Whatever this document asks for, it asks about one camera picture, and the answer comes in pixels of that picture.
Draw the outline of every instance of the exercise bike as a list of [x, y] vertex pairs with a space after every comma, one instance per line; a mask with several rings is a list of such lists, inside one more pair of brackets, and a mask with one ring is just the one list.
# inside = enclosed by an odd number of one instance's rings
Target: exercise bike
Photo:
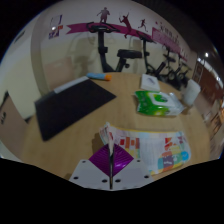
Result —
[[112, 32], [120, 32], [117, 28], [113, 27], [108, 23], [101, 23], [103, 25], [91, 25], [94, 22], [90, 22], [86, 24], [86, 28], [91, 33], [98, 32], [98, 52], [100, 54], [100, 60], [103, 68], [103, 72], [121, 72], [124, 68], [129, 68], [129, 64], [126, 63], [127, 59], [136, 59], [142, 58], [142, 53], [140, 51], [134, 50], [118, 50], [117, 57], [119, 57], [119, 61], [116, 69], [114, 70], [106, 60], [106, 53], [108, 53], [108, 47], [104, 46], [104, 33], [112, 33]]
[[163, 61], [157, 69], [155, 69], [152, 65], [148, 63], [147, 56], [149, 56], [150, 53], [147, 52], [146, 50], [146, 42], [154, 43], [154, 44], [156, 44], [156, 42], [153, 41], [148, 35], [144, 33], [140, 33], [139, 31], [136, 31], [136, 33], [138, 34], [140, 40], [143, 40], [143, 53], [144, 53], [144, 59], [145, 59], [146, 74], [154, 75], [158, 80], [166, 82], [166, 78], [164, 77], [166, 75], [162, 75], [160, 74], [160, 72], [166, 67], [167, 63], [168, 63], [168, 66], [166, 68], [170, 68], [169, 63], [176, 62], [174, 58], [171, 58], [169, 56], [170, 52], [172, 51], [170, 50], [169, 47], [164, 45], [166, 47], [167, 54], [163, 54], [163, 56], [166, 58], [166, 60]]
[[186, 67], [187, 67], [187, 70], [186, 70], [185, 72], [180, 72], [180, 73], [178, 74], [178, 77], [179, 77], [179, 79], [180, 79], [182, 85], [183, 85], [185, 88], [187, 87], [187, 83], [188, 83], [188, 80], [189, 80], [189, 78], [188, 78], [186, 75], [187, 75], [187, 73], [188, 73], [189, 71], [192, 70], [189, 66], [186, 66]]
[[180, 90], [181, 85], [182, 85], [182, 81], [186, 82], [186, 78], [185, 76], [183, 76], [183, 73], [178, 75], [178, 72], [181, 70], [181, 68], [187, 67], [187, 64], [185, 64], [184, 62], [180, 61], [181, 56], [180, 54], [178, 54], [178, 58], [179, 58], [179, 66], [178, 68], [174, 71], [171, 70], [168, 74], [167, 74], [167, 80], [166, 82], [169, 83], [170, 85], [172, 85], [175, 89]]

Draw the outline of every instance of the green package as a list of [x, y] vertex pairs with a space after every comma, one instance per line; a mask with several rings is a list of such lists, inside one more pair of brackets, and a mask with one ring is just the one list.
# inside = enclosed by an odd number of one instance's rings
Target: green package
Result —
[[137, 111], [146, 115], [167, 116], [178, 115], [184, 109], [177, 97], [156, 91], [136, 91], [139, 105]]

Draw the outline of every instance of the purple diamond shape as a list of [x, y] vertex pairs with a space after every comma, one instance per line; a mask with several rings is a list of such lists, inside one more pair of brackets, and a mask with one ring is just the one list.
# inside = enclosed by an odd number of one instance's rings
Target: purple diamond shape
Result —
[[108, 144], [94, 153], [89, 161], [92, 162], [98, 169], [110, 176], [110, 160], [109, 160], [109, 147]]
[[123, 148], [114, 144], [113, 176], [124, 169], [133, 159]]

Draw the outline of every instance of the black mat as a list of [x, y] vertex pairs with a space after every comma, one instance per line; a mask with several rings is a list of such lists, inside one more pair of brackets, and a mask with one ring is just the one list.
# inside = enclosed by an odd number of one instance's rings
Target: black mat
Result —
[[58, 94], [50, 92], [35, 102], [43, 140], [49, 140], [115, 97], [91, 80], [83, 81]]

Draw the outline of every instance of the silhouette figure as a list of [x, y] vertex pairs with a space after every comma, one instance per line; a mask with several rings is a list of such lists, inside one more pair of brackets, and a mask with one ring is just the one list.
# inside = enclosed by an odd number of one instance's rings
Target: silhouette figure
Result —
[[121, 20], [119, 18], [120, 23], [124, 23], [127, 26], [127, 29], [128, 29], [127, 33], [124, 35], [125, 38], [127, 38], [127, 35], [129, 33], [131, 33], [131, 31], [132, 31], [131, 25], [130, 25], [129, 20], [128, 20], [128, 15], [129, 15], [129, 13], [127, 14], [127, 16], [123, 16], [123, 20]]
[[142, 19], [141, 21], [142, 21], [142, 24], [138, 28], [142, 28], [144, 26], [145, 27], [145, 31], [148, 32], [148, 30], [146, 30], [146, 26], [145, 26], [145, 24], [146, 24], [145, 23], [145, 19]]
[[99, 12], [99, 13], [97, 14], [97, 16], [98, 16], [99, 14], [101, 14], [101, 17], [100, 17], [100, 23], [102, 23], [103, 20], [104, 20], [104, 23], [106, 23], [106, 22], [107, 22], [107, 15], [110, 15], [110, 12], [107, 10], [107, 8], [104, 7], [104, 9], [101, 10], [101, 12]]

